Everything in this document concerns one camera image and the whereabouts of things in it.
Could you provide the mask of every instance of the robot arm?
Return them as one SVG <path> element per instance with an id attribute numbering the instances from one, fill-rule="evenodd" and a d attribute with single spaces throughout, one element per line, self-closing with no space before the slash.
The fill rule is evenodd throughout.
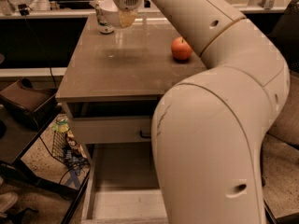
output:
<path id="1" fill-rule="evenodd" d="M 153 117 L 169 223 L 264 224 L 261 145 L 288 96 L 286 62 L 223 0 L 152 1 L 208 68 L 170 89 Z"/>

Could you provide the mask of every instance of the drawer handle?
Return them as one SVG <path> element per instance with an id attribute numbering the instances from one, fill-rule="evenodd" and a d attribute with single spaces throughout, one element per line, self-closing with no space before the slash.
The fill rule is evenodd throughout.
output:
<path id="1" fill-rule="evenodd" d="M 146 138 L 146 139 L 151 139 L 151 135 L 150 134 L 143 134 L 142 131 L 139 132 L 140 137 L 142 138 Z"/>

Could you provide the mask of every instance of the speckled floor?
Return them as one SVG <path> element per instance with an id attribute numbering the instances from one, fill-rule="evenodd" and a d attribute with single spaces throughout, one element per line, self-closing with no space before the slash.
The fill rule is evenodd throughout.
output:
<path id="1" fill-rule="evenodd" d="M 53 131 L 48 128 L 43 134 L 51 149 Z M 39 176 L 59 182 L 67 168 L 50 156 L 40 140 L 31 147 L 23 161 Z M 263 177 L 265 179 L 264 197 L 275 217 L 282 217 L 299 212 L 299 151 L 279 142 L 272 136 L 266 136 L 263 142 Z M 62 183 L 69 178 L 65 176 Z M 19 194 L 17 205 L 12 210 L 17 212 L 26 207 L 38 210 L 38 213 L 27 213 L 23 224 L 61 223 L 70 201 L 43 189 L 35 189 L 15 181 L 8 180 L 0 193 L 14 190 Z M 81 220 L 83 200 L 73 215 L 70 223 L 78 224 Z"/>

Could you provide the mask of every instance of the desk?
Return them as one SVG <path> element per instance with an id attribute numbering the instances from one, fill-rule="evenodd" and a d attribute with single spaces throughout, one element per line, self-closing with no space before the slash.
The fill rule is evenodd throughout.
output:
<path id="1" fill-rule="evenodd" d="M 87 19 L 56 94 L 91 164 L 82 223 L 167 222 L 150 155 L 151 117 L 174 84 L 206 70 L 195 54 L 173 59 L 178 36 L 160 13 L 138 14 L 111 35 L 99 34 L 95 15 Z"/>
<path id="2" fill-rule="evenodd" d="M 71 189 L 67 186 L 51 182 L 35 175 L 35 173 L 21 160 L 21 157 L 46 130 L 60 111 L 61 108 L 57 107 L 54 112 L 50 114 L 45 124 L 36 132 L 16 122 L 0 105 L 0 120 L 7 126 L 5 135 L 0 138 L 0 174 L 4 177 L 13 178 L 34 185 L 35 187 L 50 190 L 71 198 L 73 202 L 67 210 L 62 222 L 68 223 L 77 207 L 83 190 L 86 188 L 88 176 L 85 177 L 80 189 Z"/>

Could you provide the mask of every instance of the red apple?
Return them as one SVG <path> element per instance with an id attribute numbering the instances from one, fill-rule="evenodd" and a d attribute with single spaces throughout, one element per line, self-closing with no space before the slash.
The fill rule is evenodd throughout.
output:
<path id="1" fill-rule="evenodd" d="M 184 61 L 190 58 L 192 48 L 183 37 L 178 37 L 171 44 L 171 52 L 175 59 Z"/>

